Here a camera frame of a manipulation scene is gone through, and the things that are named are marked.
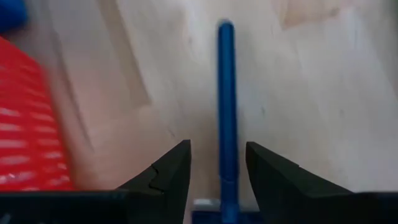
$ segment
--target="red mesh basket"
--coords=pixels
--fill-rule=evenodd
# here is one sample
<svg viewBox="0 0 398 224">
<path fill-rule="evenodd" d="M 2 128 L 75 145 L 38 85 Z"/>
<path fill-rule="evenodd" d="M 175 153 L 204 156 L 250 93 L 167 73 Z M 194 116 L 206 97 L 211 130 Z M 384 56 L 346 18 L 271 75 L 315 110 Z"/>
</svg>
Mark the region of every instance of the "red mesh basket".
<svg viewBox="0 0 398 224">
<path fill-rule="evenodd" d="M 0 38 L 0 190 L 71 190 L 40 66 Z"/>
</svg>

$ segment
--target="blue rod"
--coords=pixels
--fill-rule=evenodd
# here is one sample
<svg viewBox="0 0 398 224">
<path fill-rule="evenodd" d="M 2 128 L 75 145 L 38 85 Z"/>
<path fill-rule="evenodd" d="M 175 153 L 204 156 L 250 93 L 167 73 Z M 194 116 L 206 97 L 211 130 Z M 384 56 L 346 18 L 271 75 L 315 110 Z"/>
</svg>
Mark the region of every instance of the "blue rod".
<svg viewBox="0 0 398 224">
<path fill-rule="evenodd" d="M 238 223 L 239 216 L 235 73 L 234 27 L 226 21 L 218 29 L 219 166 L 223 223 Z"/>
</svg>

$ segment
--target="blue base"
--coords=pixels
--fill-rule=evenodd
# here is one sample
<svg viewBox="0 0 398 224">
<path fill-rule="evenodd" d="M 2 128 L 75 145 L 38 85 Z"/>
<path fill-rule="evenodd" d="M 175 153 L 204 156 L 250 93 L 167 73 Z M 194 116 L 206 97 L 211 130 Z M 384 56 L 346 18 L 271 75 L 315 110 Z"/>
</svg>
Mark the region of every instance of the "blue base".
<svg viewBox="0 0 398 224">
<path fill-rule="evenodd" d="M 0 0 L 0 33 L 19 27 L 27 21 L 22 0 Z"/>
<path fill-rule="evenodd" d="M 221 212 L 192 212 L 192 224 L 220 224 Z M 260 212 L 241 212 L 239 224 L 263 224 Z"/>
</svg>

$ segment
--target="red plastic basket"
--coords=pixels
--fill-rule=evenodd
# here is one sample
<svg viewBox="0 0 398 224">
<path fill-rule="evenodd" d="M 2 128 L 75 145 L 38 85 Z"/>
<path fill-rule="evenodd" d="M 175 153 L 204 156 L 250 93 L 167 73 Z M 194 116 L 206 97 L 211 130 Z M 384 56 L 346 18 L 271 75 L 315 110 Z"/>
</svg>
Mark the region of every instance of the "red plastic basket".
<svg viewBox="0 0 398 224">
<path fill-rule="evenodd" d="M 0 190 L 71 190 L 42 69 L 0 38 Z"/>
</svg>

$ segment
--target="wooden surface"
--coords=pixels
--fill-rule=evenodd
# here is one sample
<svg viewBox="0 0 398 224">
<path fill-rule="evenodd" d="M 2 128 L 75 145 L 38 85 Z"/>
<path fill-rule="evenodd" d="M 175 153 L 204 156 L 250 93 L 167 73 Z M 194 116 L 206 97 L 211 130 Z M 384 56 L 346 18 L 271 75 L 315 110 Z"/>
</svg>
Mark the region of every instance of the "wooden surface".
<svg viewBox="0 0 398 224">
<path fill-rule="evenodd" d="M 190 200 L 218 197 L 215 35 L 229 18 L 241 161 L 244 143 L 257 141 L 350 190 L 398 189 L 392 0 L 38 2 L 30 6 L 47 7 L 52 31 L 33 51 L 51 67 L 51 39 L 54 67 L 64 67 L 64 78 L 50 69 L 49 82 L 81 186 L 116 187 L 192 139 Z M 243 162 L 240 198 L 256 207 Z"/>
</svg>

